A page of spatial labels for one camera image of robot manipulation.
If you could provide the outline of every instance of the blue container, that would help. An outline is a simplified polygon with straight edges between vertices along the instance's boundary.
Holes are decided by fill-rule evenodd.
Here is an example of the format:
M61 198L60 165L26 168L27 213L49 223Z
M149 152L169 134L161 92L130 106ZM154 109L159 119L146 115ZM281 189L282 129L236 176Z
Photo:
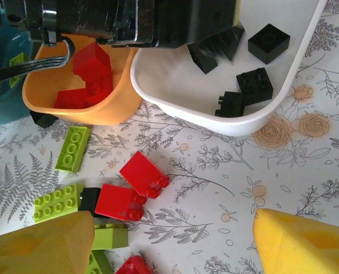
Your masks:
M7 67L10 60L19 54L24 54L30 60L33 44L28 40L28 33L15 27L9 27L4 12L2 12L3 25L0 27L0 69ZM29 115L29 109L22 99L22 87L25 76L14 81L0 83L0 124L6 124Z

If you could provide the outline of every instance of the yellow foam block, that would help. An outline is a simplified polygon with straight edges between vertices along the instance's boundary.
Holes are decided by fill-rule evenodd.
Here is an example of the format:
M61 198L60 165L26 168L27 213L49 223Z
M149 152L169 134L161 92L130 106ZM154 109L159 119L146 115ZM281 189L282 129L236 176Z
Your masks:
M339 274L339 227L258 209L253 235L265 274Z
M84 274L94 239L80 211L0 236L0 274Z

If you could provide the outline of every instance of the green lego brick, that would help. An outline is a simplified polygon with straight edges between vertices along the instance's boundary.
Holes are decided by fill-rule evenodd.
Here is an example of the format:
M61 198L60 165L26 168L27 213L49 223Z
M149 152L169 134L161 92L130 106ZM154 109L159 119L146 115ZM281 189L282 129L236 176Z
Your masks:
M21 63L24 63L25 61L27 61L27 55L25 53L20 53L16 57L13 57L9 60L9 66L11 67L15 65L20 65ZM22 78L21 75L9 78L10 88L13 88L21 78Z
M89 136L90 129L87 127L70 127L55 169L78 172Z
M113 274L112 267L102 250L92 251L89 256L86 274Z
M114 249L129 245L129 231L122 225L95 225L94 229L95 235L91 250Z
M85 186L83 184L72 184L60 190L55 190L34 201L35 223L41 223L69 213L77 212L80 206L80 193Z

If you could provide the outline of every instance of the orange bowl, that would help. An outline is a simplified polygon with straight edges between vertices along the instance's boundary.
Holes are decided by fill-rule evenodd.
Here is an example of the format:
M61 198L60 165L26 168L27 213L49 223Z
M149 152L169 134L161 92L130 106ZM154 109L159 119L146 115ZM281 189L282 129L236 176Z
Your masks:
M76 51L94 42L83 36L67 35L73 40ZM54 108L61 90L85 87L85 82L73 74L73 60L61 68L42 70L29 74L24 82L22 96L26 106L40 113L52 114L64 120L86 124L114 125L129 119L140 105L141 97L135 92L130 80L130 68L136 49L102 46L110 55L113 72L113 92L93 107L80 110ZM36 59L66 55L65 43L57 47L41 46Z

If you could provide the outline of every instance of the black lego brick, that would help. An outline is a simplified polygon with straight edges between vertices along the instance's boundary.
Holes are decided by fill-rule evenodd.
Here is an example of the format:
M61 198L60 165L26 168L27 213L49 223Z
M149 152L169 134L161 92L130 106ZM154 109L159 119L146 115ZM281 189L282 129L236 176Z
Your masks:
M206 56L225 57L232 61L243 35L244 28L239 25L216 34L197 44L201 52Z
M273 87L264 67L237 75L237 82L245 106L272 99Z
M241 117L244 113L244 94L239 92L225 91L224 96L219 97L220 109L216 110L215 116L224 118Z
M209 56L203 55L197 44L188 45L192 61L202 70L204 74L209 73L217 67L217 61Z
M93 217L107 218L106 216L99 215L94 212L100 193L101 189L99 187L83 188L83 191L80 194L81 203L78 210L89 211Z
M51 114L38 113L32 110L30 111L30 115L33 122L42 128L50 127L57 119L59 119Z
M290 35L268 24L248 40L248 51L269 64L289 48Z

